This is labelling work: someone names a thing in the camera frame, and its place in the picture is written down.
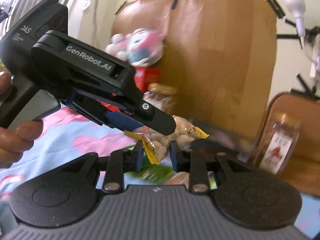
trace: white light bulb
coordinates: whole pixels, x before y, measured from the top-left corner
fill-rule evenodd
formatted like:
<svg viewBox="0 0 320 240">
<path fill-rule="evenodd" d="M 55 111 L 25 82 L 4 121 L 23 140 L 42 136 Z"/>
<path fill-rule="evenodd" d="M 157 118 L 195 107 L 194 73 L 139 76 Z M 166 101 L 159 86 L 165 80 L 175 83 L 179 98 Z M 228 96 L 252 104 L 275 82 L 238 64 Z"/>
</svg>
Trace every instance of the white light bulb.
<svg viewBox="0 0 320 240">
<path fill-rule="evenodd" d="M 306 35 L 306 31 L 303 24 L 303 14 L 306 11 L 306 3 L 304 0 L 284 0 L 287 9 L 293 14 L 294 20 L 297 25 L 297 32 L 300 37 Z"/>
</svg>

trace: jar lid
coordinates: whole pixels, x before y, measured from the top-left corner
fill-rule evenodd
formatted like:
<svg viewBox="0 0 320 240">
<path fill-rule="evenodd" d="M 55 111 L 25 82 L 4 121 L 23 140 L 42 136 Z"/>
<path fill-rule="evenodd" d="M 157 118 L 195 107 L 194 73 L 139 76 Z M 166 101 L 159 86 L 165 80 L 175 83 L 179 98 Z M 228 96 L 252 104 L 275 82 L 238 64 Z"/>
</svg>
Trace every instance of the jar lid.
<svg viewBox="0 0 320 240">
<path fill-rule="evenodd" d="M 276 121 L 280 123 L 286 123 L 287 125 L 293 126 L 294 128 L 298 128 L 300 126 L 300 120 L 296 118 L 292 118 L 288 116 L 286 113 L 277 112 L 274 115 Z"/>
<path fill-rule="evenodd" d="M 174 96 L 178 90 L 171 86 L 166 86 L 158 83 L 150 83 L 148 85 L 148 91 L 164 94 L 168 96 Z"/>
</svg>

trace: black round disc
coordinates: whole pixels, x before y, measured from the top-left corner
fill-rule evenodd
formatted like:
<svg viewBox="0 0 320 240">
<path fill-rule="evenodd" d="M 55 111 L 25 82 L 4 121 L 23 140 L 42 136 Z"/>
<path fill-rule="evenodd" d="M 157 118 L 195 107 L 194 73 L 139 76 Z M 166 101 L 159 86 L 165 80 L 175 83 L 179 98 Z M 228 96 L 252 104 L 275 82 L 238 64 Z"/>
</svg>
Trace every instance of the black round disc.
<svg viewBox="0 0 320 240">
<path fill-rule="evenodd" d="M 293 224 L 301 208 L 294 187 L 263 172 L 234 173 L 218 187 L 214 200 L 235 223 L 260 230 Z"/>
<path fill-rule="evenodd" d="M 52 228 L 80 220 L 96 202 L 96 190 L 85 176 L 60 171 L 17 187 L 10 198 L 10 208 L 23 223 Z"/>
</svg>

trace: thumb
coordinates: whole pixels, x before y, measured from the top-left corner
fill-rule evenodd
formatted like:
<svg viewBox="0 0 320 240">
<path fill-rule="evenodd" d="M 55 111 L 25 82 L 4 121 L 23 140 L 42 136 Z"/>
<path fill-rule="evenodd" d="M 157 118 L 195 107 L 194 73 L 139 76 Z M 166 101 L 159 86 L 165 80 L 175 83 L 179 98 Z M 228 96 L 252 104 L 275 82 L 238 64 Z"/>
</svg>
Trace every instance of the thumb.
<svg viewBox="0 0 320 240">
<path fill-rule="evenodd" d="M 11 75 L 9 72 L 0 73 L 0 94 L 5 93 L 11 87 Z"/>
</svg>

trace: ridged gray surface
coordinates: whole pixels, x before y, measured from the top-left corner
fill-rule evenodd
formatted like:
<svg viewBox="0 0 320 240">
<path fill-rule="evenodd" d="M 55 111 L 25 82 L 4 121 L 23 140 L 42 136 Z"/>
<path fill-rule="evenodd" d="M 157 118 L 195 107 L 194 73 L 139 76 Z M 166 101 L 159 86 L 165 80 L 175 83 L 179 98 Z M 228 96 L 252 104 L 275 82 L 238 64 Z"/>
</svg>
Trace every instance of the ridged gray surface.
<svg viewBox="0 0 320 240">
<path fill-rule="evenodd" d="M 292 226 L 254 231 L 231 223 L 207 196 L 184 186 L 129 186 L 104 197 L 84 220 L 64 228 L 19 226 L 4 240 L 306 240 Z"/>
</svg>

